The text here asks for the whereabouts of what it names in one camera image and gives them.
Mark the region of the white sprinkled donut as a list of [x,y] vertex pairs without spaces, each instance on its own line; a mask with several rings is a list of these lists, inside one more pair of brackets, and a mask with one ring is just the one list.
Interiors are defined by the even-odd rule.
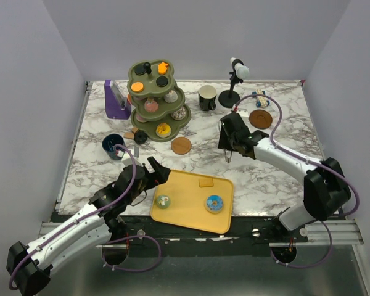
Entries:
[[179,110],[171,114],[172,119],[177,120],[177,121],[185,119],[186,116],[187,116],[187,109],[185,107],[181,107]]

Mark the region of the pink snowball cake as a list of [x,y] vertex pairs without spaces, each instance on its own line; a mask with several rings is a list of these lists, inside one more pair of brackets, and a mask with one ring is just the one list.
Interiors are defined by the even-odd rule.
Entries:
[[144,109],[145,109],[146,112],[149,112],[149,113],[156,112],[158,110],[158,107],[159,107],[159,104],[152,97],[146,99],[146,101],[144,103]]

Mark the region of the grey snowball cake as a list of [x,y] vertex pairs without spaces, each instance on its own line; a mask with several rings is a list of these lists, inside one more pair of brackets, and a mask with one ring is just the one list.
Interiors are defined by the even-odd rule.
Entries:
[[174,90],[170,91],[168,94],[164,96],[165,102],[169,104],[174,103],[175,101],[177,101],[177,99],[178,99],[178,95]]

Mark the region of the black lamp white bulb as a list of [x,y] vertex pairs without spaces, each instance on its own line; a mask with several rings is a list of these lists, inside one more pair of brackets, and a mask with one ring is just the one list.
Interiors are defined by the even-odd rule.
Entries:
[[218,96],[218,102],[225,108],[231,109],[240,100],[240,95],[234,90],[235,85],[243,83],[250,75],[248,66],[244,65],[243,61],[232,57],[230,58],[232,70],[229,72],[230,89],[225,90]]

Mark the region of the orange fish cookie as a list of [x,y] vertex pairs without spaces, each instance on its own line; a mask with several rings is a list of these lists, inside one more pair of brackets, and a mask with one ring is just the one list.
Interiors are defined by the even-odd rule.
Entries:
[[165,75],[168,72],[169,64],[162,61],[158,64],[157,71],[159,75]]

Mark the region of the metal serving tongs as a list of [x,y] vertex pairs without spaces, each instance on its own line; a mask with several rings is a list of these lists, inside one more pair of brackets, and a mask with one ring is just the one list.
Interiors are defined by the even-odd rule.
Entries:
[[232,152],[232,126],[230,123],[220,121],[220,137],[218,140],[218,148],[223,151],[224,159],[227,163],[231,162]]

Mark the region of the pink frosted donut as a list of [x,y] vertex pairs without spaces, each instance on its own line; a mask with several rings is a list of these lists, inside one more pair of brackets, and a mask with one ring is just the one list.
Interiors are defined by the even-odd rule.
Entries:
[[136,119],[141,122],[141,123],[144,123],[146,122],[146,120],[144,118],[142,118],[138,113],[136,114]]

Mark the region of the yellow frosted donut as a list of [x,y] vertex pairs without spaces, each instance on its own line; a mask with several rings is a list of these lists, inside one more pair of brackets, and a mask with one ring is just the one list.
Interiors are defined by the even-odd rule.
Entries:
[[155,132],[158,137],[166,138],[171,134],[172,130],[168,123],[161,123],[156,127]]

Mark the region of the blue frosted donut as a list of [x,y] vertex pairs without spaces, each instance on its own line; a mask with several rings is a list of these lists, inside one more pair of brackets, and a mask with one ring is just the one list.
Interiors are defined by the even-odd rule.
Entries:
[[223,199],[218,195],[211,195],[207,197],[205,203],[205,208],[208,212],[217,214],[222,211],[224,207]]

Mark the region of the round orange biscuit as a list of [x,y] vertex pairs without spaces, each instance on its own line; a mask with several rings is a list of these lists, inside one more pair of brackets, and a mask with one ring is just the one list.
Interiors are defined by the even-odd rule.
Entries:
[[132,85],[131,85],[131,90],[132,92],[134,93],[140,93],[144,90],[144,84],[142,82],[134,82]]

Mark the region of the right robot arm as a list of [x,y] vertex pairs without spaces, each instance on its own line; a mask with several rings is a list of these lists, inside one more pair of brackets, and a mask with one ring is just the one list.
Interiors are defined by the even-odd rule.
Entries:
[[221,120],[218,148],[238,152],[244,157],[268,163],[287,173],[303,185],[303,202],[289,207],[276,218],[272,236],[280,242],[292,237],[299,226],[325,221],[351,197],[348,184],[337,160],[306,158],[283,146],[273,144],[270,136],[257,130],[250,132],[238,113]]

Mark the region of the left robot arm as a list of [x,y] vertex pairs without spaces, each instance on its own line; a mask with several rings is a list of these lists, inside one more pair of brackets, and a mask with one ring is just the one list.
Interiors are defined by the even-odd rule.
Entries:
[[132,163],[118,179],[98,190],[76,214],[42,237],[23,244],[14,243],[8,253],[6,270],[9,289],[22,295],[36,295],[51,276],[72,256],[99,244],[128,245],[132,236],[119,219],[127,206],[142,192],[168,181],[171,170],[149,157],[153,168]]

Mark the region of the yellow serving tray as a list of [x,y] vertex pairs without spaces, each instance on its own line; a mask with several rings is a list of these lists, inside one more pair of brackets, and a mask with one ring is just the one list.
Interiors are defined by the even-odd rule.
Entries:
[[[214,186],[199,187],[200,178],[213,178]],[[171,199],[166,209],[155,204],[156,198],[162,194]],[[220,196],[224,202],[222,211],[217,214],[208,212],[204,205],[211,195]],[[224,234],[231,225],[233,198],[234,185],[228,179],[171,170],[168,181],[156,188],[150,215],[161,223]]]

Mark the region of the green tiered cake stand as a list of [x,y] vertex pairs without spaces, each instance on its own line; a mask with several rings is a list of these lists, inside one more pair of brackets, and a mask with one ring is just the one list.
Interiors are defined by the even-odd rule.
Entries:
[[131,122],[155,142],[174,139],[191,119],[183,90],[165,59],[142,60],[128,71],[128,92],[134,110]]

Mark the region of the black patterned sandwich cookie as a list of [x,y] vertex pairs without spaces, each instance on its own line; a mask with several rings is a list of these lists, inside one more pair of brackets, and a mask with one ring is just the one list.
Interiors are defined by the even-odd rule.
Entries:
[[145,74],[146,70],[143,64],[138,64],[133,68],[136,75],[143,75]]

